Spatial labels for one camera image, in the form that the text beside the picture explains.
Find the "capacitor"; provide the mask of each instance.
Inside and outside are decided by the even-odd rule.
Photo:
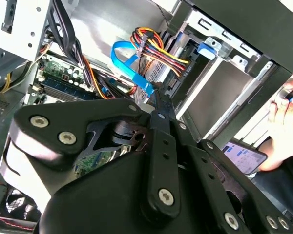
[[[68,70],[67,73],[72,74],[74,72],[74,67],[71,66]]]
[[[79,76],[79,71],[75,71],[72,76],[73,78],[77,78]]]
[[[77,77],[74,81],[74,85],[79,86],[81,81],[82,81],[82,79],[80,77]]]
[[[73,77],[70,77],[70,78],[69,78],[69,80],[68,80],[68,83],[70,83],[70,84],[73,84],[73,83],[74,83],[74,81],[75,81],[75,78],[73,78]]]

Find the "screw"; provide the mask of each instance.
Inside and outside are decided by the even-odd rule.
[[[211,143],[207,142],[206,144],[207,144],[207,146],[208,146],[210,149],[213,149],[213,148],[214,148],[214,146],[213,146]]]
[[[133,110],[133,111],[136,111],[136,110],[137,110],[137,108],[136,108],[135,106],[133,106],[133,105],[129,105],[129,108],[130,108],[131,110]]]
[[[44,128],[49,125],[49,121],[42,116],[34,116],[31,117],[30,122],[37,128]]]
[[[76,139],[75,135],[70,132],[61,132],[59,134],[59,141],[65,145],[75,144],[76,140],[77,139]]]
[[[281,223],[282,227],[284,227],[286,230],[290,229],[287,222],[283,218],[278,218],[279,222]]]
[[[230,214],[230,213],[225,213],[224,215],[226,222],[228,223],[228,225],[234,229],[234,230],[238,230],[239,229],[239,223],[238,220],[236,220],[236,218]]]
[[[162,119],[165,119],[165,116],[162,115],[162,114],[158,114],[158,116],[159,116],[160,118],[162,118]]]
[[[277,223],[274,221],[273,218],[271,218],[270,216],[266,216],[266,219],[268,221],[268,223],[270,224],[270,226],[274,229],[278,229],[278,225]]]
[[[167,206],[172,206],[174,204],[174,197],[167,189],[161,189],[158,192],[158,197]]]
[[[179,126],[184,130],[187,129],[186,125],[184,125],[183,123],[179,123]]]

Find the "yellow wire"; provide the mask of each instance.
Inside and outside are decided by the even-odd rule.
[[[86,66],[87,66],[87,67],[89,68],[89,70],[90,70],[91,78],[92,78],[92,80],[93,80],[94,86],[96,87],[96,89],[97,89],[99,95],[100,95],[103,99],[109,99],[109,98],[106,97],[106,96],[104,95],[104,93],[101,91],[101,89],[100,89],[100,87],[99,87],[99,85],[98,85],[98,83],[97,83],[97,79],[96,79],[96,77],[94,76],[93,71],[92,71],[92,69],[91,69],[91,67],[90,67],[90,63],[89,63],[88,60],[85,58],[85,56],[83,56],[83,58],[84,58],[85,62],[87,63]]]
[[[6,75],[6,81],[5,81],[5,84],[4,84],[4,88],[1,90],[1,94],[9,87],[9,85],[10,85],[10,80],[11,80],[11,74],[10,73],[8,73],[7,75]]]
[[[133,41],[131,40],[131,44],[137,49],[138,47],[135,45],[135,43],[133,43]],[[162,60],[160,60],[160,59],[158,59],[157,57],[153,57],[153,56],[151,56],[151,55],[148,55],[148,54],[146,54],[146,53],[142,53],[144,56],[147,56],[147,57],[150,57],[150,58],[152,58],[152,59],[155,59],[155,60],[157,60],[157,61],[159,61],[159,62],[161,62],[162,64],[164,64],[164,65],[166,65],[167,67],[169,67],[178,77],[180,76],[180,73],[176,70],[176,69],[174,69],[172,66],[170,66],[168,63],[166,63],[166,62],[164,62],[164,61],[162,61]]]
[[[154,34],[156,34],[159,38],[161,38],[161,37],[160,37],[160,36],[159,36],[159,35],[158,35],[153,29],[146,28],[146,27],[143,27],[143,28],[139,28],[139,29],[138,29],[138,33],[139,33],[140,36],[143,36],[143,33],[141,32],[141,30],[149,30],[149,31],[153,32]],[[150,42],[155,48],[157,48],[160,52],[166,54],[167,56],[173,58],[174,60],[177,60],[177,61],[179,61],[179,62],[186,63],[186,64],[189,63],[189,61],[182,60],[182,59],[177,58],[176,56],[174,56],[174,55],[168,53],[166,50],[164,50],[163,48],[159,47],[158,44],[155,43],[155,41],[150,40],[150,39],[149,39],[148,41],[149,41],[149,42]]]

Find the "black wire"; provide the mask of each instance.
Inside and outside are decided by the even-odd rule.
[[[9,87],[12,87],[14,86],[15,84],[18,84],[19,82],[23,81],[25,78],[26,78],[26,73],[28,72],[29,70],[29,67],[31,65],[32,62],[27,62],[27,64],[25,65],[25,68],[23,70],[23,72],[19,75],[19,77],[17,77],[14,81],[12,81],[10,83],[10,86]]]
[[[137,28],[135,29],[134,32],[132,32],[132,37],[133,37],[133,40],[135,41],[135,43],[136,43],[137,45],[140,45],[140,44],[138,43],[138,41],[136,40],[136,38],[135,38],[134,35],[137,35],[141,40],[142,40],[142,38],[141,38],[141,36],[140,36],[136,31],[137,31]],[[165,58],[167,58],[166,60],[163,60],[163,59],[161,59],[161,60],[164,61],[164,62],[166,62],[166,63],[168,62],[168,63],[171,64],[173,67],[175,67],[175,65],[172,64],[172,63],[169,62],[169,61],[173,61],[173,62],[175,62],[175,63],[178,63],[179,65],[181,65],[181,66],[183,66],[183,67],[186,66],[184,63],[179,62],[178,60],[175,60],[174,58],[171,58],[171,57],[169,57],[168,55],[162,53],[162,52],[159,51],[156,47],[154,47],[153,45],[151,45],[148,41],[146,42],[146,45],[147,45],[146,48],[147,48],[148,50],[156,51],[156,52],[160,53],[162,56],[164,56]]]
[[[46,33],[49,29],[50,29],[50,24],[48,24],[47,26],[44,27],[44,33]]]
[[[49,21],[49,27],[51,29],[51,32],[54,36],[55,42],[59,45],[59,47],[61,48],[62,51],[64,51],[64,47],[63,47],[63,39],[61,38],[58,28],[57,28],[57,24],[55,23],[55,19],[53,17],[53,9],[50,9],[50,12],[48,14],[48,21]]]
[[[28,69],[29,69],[30,65],[31,65],[31,62],[27,62],[23,72],[20,74],[19,77],[17,77],[13,82],[10,83],[9,87],[14,86],[15,84],[19,83],[20,81],[22,81],[23,79],[26,78],[25,75],[28,72]]]
[[[63,33],[63,45],[64,51],[70,53],[71,49],[75,45],[76,36],[73,24],[61,2],[61,0],[53,0],[53,9],[61,25]]]
[[[168,22],[167,17],[166,17],[165,14],[164,14],[164,11],[162,10],[162,8],[161,8],[158,4],[155,4],[155,5],[156,5],[157,8],[161,11],[162,16],[164,17],[164,20],[165,20],[165,22],[166,22],[166,25],[167,25],[167,27],[169,27],[169,22]]]

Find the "phone screen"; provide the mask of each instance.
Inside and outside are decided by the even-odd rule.
[[[246,175],[251,174],[267,158],[264,154],[246,149],[230,141],[222,151]]]

